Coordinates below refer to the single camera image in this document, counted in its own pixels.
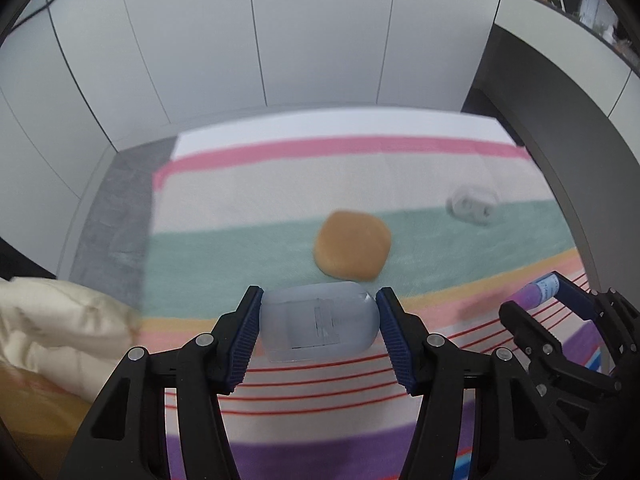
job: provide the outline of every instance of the metal screw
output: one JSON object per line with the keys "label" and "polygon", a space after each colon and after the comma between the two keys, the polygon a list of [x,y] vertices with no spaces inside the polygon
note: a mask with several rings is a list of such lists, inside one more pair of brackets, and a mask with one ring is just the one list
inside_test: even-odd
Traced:
{"label": "metal screw", "polygon": [[138,359],[142,359],[144,355],[145,355],[145,349],[140,348],[139,346],[136,346],[135,348],[132,348],[131,350],[129,350],[127,357],[132,361],[137,361]]}
{"label": "metal screw", "polygon": [[498,359],[502,361],[510,361],[513,357],[511,350],[509,350],[508,348],[498,348],[495,351],[495,354],[497,355]]}
{"label": "metal screw", "polygon": [[200,334],[196,338],[196,345],[198,346],[209,346],[211,343],[213,343],[213,336],[209,333]]}
{"label": "metal screw", "polygon": [[437,348],[444,345],[444,338],[440,334],[429,334],[427,343]]}

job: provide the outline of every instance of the brown round object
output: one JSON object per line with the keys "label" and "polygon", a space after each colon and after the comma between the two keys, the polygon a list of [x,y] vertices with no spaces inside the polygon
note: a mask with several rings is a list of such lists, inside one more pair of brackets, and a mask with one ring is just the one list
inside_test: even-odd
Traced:
{"label": "brown round object", "polygon": [[322,272],[340,280],[371,282],[385,265],[391,231],[367,213],[335,211],[326,219],[314,246]]}

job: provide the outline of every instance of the green stripe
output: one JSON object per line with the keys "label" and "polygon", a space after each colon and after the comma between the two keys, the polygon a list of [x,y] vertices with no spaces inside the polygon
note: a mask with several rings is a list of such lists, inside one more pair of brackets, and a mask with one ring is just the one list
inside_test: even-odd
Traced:
{"label": "green stripe", "polygon": [[[444,208],[378,215],[393,243],[382,273],[364,284],[415,296],[528,266],[574,247],[553,201],[500,206],[490,226],[453,219]],[[143,313],[207,319],[234,310],[247,286],[265,290],[335,281],[314,263],[322,219],[164,233],[151,237]]]}

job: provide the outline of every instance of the striped cloth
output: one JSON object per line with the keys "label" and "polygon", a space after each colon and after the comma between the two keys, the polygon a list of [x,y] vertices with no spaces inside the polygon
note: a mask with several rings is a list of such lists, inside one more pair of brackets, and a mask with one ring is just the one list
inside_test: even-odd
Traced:
{"label": "striped cloth", "polygon": [[[362,285],[372,293],[392,286],[405,310],[460,348],[514,349],[497,308],[550,270],[588,288],[546,181],[497,123],[393,112],[397,121],[376,116],[374,126],[377,112],[361,110],[348,121],[340,112],[338,121],[328,110],[293,123],[250,121],[241,131],[229,127],[232,136],[219,126],[181,137],[156,174],[139,343],[178,348],[234,310],[248,285],[333,281],[314,265],[312,246],[339,208],[374,213],[392,231],[385,268]],[[336,134],[335,124],[349,127]],[[499,195],[491,225],[447,213],[446,199],[468,184]],[[553,301],[530,312],[568,358],[598,368],[591,323]],[[420,398],[397,384],[381,338],[351,359],[285,365],[268,362],[258,338],[244,383],[220,406],[243,479],[379,480],[399,475]],[[473,392],[462,409],[457,479],[468,471]],[[182,480],[174,392],[166,394],[166,428],[172,478]]]}

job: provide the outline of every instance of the beige cloth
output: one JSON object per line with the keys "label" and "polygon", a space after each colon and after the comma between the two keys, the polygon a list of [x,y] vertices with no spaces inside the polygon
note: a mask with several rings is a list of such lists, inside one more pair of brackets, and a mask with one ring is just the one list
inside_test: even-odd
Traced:
{"label": "beige cloth", "polygon": [[135,311],[74,283],[0,282],[0,361],[92,402],[133,346]]}

